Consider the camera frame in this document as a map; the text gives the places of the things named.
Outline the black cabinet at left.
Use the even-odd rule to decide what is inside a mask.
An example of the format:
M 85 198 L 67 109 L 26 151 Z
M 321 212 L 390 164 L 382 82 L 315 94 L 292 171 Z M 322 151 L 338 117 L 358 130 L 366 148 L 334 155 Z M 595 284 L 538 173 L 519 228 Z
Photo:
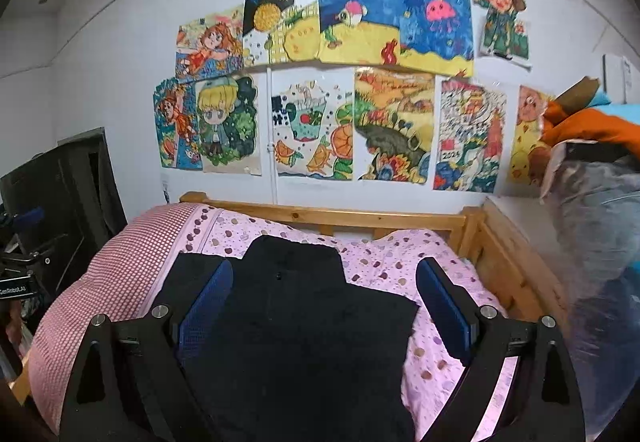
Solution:
M 1 327 L 11 323 L 17 302 L 34 332 L 126 224 L 102 128 L 65 139 L 2 176 Z

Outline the swimming girl drawing upper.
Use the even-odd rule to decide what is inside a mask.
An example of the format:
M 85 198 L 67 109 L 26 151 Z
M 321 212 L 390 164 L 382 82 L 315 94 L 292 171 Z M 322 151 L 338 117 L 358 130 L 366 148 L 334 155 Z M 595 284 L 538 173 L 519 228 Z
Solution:
M 179 27 L 175 77 L 179 84 L 239 72 L 243 58 L 244 6 L 208 14 Z

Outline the orange cloth on pile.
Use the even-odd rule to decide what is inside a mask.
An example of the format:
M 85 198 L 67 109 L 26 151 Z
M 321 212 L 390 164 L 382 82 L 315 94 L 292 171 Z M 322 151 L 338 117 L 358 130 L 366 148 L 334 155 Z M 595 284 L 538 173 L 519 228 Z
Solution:
M 611 143 L 639 158 L 638 104 L 588 106 L 569 114 L 559 103 L 551 101 L 542 119 L 541 141 L 549 146 L 568 140 Z

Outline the yellow bear drawing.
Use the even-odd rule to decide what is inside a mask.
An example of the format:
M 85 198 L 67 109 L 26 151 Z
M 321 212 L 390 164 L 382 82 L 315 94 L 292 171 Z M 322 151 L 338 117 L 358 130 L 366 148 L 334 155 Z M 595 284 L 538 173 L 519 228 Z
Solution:
M 508 180 L 539 186 L 544 180 L 550 146 L 541 141 L 544 113 L 551 96 L 530 87 L 518 90 L 518 112 L 512 144 Z

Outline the blond child drawing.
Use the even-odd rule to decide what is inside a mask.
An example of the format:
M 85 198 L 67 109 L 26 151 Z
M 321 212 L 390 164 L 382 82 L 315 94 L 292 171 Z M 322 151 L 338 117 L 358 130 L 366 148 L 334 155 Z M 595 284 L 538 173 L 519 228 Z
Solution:
M 203 171 L 260 176 L 257 89 L 251 76 L 198 81 L 196 116 Z

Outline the sun and yellow drawing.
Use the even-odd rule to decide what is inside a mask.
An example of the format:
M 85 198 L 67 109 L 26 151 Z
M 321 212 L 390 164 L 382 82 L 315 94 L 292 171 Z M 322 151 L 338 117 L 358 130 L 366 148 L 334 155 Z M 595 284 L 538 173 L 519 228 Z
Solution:
M 318 0 L 245 0 L 247 67 L 314 60 L 320 48 Z

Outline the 2024 dragon drawing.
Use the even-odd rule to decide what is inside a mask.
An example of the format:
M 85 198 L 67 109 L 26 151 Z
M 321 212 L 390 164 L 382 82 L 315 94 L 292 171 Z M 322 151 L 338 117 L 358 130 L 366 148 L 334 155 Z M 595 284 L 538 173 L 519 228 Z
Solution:
M 440 85 L 440 121 L 434 189 L 495 191 L 506 125 L 506 94 L 448 78 Z

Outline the orange haired mermaid drawing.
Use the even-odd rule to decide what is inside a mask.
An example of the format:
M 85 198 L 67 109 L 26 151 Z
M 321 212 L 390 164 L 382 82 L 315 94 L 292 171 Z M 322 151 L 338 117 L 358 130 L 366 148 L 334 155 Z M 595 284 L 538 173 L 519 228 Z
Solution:
M 160 165 L 163 168 L 202 171 L 198 103 L 193 84 L 176 78 L 163 80 L 153 94 Z

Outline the wooden bed frame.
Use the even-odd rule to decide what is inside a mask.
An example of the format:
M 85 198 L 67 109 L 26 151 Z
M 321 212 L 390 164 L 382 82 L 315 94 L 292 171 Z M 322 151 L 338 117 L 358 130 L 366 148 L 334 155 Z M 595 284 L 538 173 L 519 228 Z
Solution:
M 495 306 L 499 310 L 526 321 L 535 321 L 544 314 L 552 315 L 559 322 L 567 317 L 558 279 L 515 223 L 492 200 L 486 200 L 480 207 L 442 216 L 215 202 L 202 192 L 186 193 L 176 204 L 230 210 L 300 230 L 318 230 L 342 240 L 378 240 L 386 233 L 399 230 L 431 230 L 442 236 L 459 258 L 474 266 L 480 282 L 496 297 Z M 24 359 L 23 373 L 11 387 L 19 401 L 32 399 L 29 355 L 30 350 Z

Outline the black garment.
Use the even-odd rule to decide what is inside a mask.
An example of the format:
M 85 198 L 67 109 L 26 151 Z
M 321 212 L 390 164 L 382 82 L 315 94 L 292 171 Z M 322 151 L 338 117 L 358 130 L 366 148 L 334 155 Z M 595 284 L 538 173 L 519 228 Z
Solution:
M 331 247 L 262 236 L 245 254 L 179 254 L 156 302 L 183 319 L 224 260 L 232 291 L 180 362 L 223 441 L 410 441 L 400 396 L 418 308 L 349 284 Z

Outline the pink apple print bedsheet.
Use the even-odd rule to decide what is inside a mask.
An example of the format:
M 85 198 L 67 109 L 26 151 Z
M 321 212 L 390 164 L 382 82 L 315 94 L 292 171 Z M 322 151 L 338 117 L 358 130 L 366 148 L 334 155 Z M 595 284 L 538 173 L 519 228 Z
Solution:
M 342 240 L 310 228 L 300 230 L 195 204 L 158 206 L 137 217 L 132 225 L 139 236 L 134 244 L 141 256 L 143 287 L 152 297 L 160 292 L 171 262 L 180 252 L 239 258 L 252 240 L 269 235 L 302 244 L 333 245 L 341 254 L 348 280 L 412 300 L 419 298 L 416 266 L 421 259 L 432 257 L 476 303 L 491 306 L 498 303 L 480 282 L 474 266 L 459 258 L 442 236 L 423 228 L 386 233 L 378 240 Z M 422 438 L 454 391 L 463 367 L 447 354 L 425 306 L 420 306 L 412 328 L 401 399 L 408 407 L 416 436 Z

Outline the pink jellyfish drawing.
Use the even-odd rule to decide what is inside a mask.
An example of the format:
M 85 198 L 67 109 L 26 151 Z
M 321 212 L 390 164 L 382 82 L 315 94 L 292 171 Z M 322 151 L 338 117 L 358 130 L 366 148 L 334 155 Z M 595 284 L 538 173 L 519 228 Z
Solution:
M 398 0 L 398 64 L 469 78 L 474 72 L 471 0 Z

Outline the plastic bagged clothes pile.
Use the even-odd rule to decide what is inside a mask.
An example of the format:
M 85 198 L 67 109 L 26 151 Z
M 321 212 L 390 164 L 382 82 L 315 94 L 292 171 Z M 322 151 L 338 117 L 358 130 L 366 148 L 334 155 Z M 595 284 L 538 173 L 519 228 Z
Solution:
M 639 379 L 639 162 L 625 147 L 568 140 L 552 148 L 540 198 L 563 256 L 586 433 L 593 439 Z

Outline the orange slices drink drawing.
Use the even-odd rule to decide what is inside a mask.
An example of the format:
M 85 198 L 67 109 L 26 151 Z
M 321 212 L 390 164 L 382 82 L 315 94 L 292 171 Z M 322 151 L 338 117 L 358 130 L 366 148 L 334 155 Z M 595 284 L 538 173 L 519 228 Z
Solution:
M 279 176 L 350 181 L 354 175 L 354 71 L 279 70 L 271 97 Z

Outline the red haired child drawing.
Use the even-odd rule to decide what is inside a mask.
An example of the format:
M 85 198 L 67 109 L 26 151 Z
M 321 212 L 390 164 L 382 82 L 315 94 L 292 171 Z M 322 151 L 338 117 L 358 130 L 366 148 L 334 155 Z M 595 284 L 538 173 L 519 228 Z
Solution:
M 530 69 L 528 23 L 522 19 L 525 0 L 472 0 L 486 10 L 480 32 L 480 54 L 502 58 Z

